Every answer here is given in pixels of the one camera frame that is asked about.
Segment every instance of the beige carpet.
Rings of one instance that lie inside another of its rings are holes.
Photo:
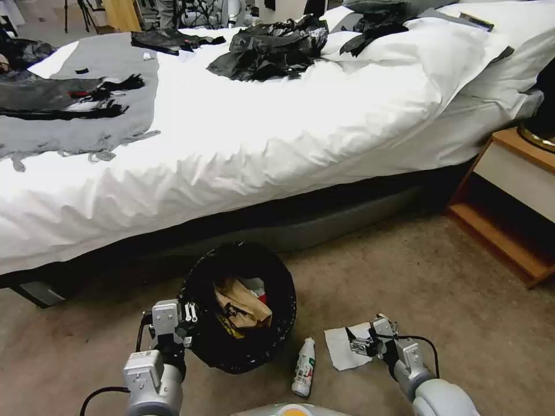
[[[555,284],[526,291],[447,218],[390,220],[283,258],[298,291],[287,348],[241,376],[190,354],[184,415],[298,400],[291,375],[306,336],[316,340],[310,402],[356,416],[410,414],[383,363],[345,372],[331,366],[323,331],[378,312],[432,339],[443,377],[463,387],[482,415],[555,414]],[[112,270],[49,310],[0,291],[0,414],[76,415],[89,392],[121,385],[140,312],[173,297],[187,267],[166,259]],[[123,415],[126,400],[99,396],[87,415]]]

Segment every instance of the nightstand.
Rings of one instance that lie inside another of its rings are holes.
[[[514,266],[527,288],[555,274],[555,154],[516,128],[492,134],[447,213]]]

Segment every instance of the trash can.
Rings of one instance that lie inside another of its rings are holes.
[[[227,277],[259,278],[272,310],[268,327],[252,328],[244,338],[229,334],[217,317],[214,282]],[[291,273],[277,255],[258,244],[226,243],[204,255],[191,269],[179,294],[182,304],[197,304],[198,322],[190,349],[210,367],[230,374],[251,371],[272,360],[295,322],[297,297]]]

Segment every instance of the plastic bottle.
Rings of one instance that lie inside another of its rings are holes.
[[[293,393],[296,395],[308,397],[310,394],[310,385],[312,384],[315,363],[314,340],[312,338],[307,338],[299,352],[297,368],[295,369],[295,378],[291,385],[291,390],[293,390]]]

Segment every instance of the white comforter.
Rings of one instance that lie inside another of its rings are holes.
[[[499,35],[434,18],[407,26],[357,60],[336,52],[345,34],[330,35],[329,59],[294,81],[208,72],[227,44],[184,61],[158,54],[151,128],[160,136],[118,147],[110,162],[45,153],[25,159],[19,173],[0,161],[0,273],[334,182],[369,153],[411,140],[507,46]],[[56,73],[74,48],[33,71]],[[364,175],[375,175],[372,166]]]

